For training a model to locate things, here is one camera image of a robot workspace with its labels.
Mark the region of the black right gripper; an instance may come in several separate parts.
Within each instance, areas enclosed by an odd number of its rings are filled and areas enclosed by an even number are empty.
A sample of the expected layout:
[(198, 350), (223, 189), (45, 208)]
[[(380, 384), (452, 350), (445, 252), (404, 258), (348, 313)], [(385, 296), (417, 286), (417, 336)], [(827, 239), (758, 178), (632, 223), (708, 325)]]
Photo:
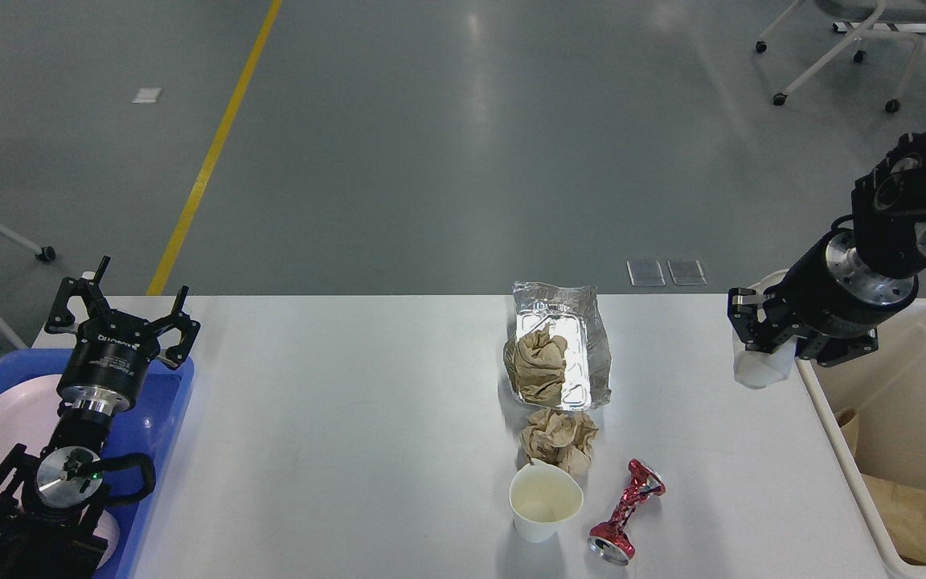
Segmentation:
[[(874, 328), (910, 306), (919, 290), (916, 275), (893, 278), (867, 266), (854, 231), (837, 228), (788, 269), (776, 294), (729, 289), (727, 317), (746, 351), (776, 353), (796, 341), (798, 359), (831, 368), (877, 352)], [(812, 327), (804, 336), (801, 322)]]

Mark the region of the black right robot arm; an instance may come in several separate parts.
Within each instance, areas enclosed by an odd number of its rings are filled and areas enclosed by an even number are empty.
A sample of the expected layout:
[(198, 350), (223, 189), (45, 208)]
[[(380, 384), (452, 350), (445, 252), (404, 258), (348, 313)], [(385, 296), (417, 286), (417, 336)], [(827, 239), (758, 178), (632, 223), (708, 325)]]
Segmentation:
[(854, 183), (851, 210), (763, 290), (732, 287), (744, 351), (833, 367), (878, 350), (878, 327), (911, 306), (926, 269), (926, 131), (907, 133)]

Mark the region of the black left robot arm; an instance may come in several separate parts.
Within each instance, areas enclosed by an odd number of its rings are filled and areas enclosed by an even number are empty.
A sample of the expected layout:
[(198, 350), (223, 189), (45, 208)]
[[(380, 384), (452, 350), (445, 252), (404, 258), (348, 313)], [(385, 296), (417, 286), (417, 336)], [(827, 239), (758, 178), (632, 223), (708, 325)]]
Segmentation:
[(114, 418), (136, 407), (155, 360), (176, 370), (190, 359), (201, 326), (184, 310), (187, 286), (155, 320), (109, 305), (100, 280), (65, 277), (44, 330), (73, 334), (56, 385), (59, 420), (30, 454), (18, 443), (0, 462), (0, 578), (89, 578), (108, 543), (96, 534), (108, 508), (139, 503), (157, 486), (145, 452), (106, 457)]

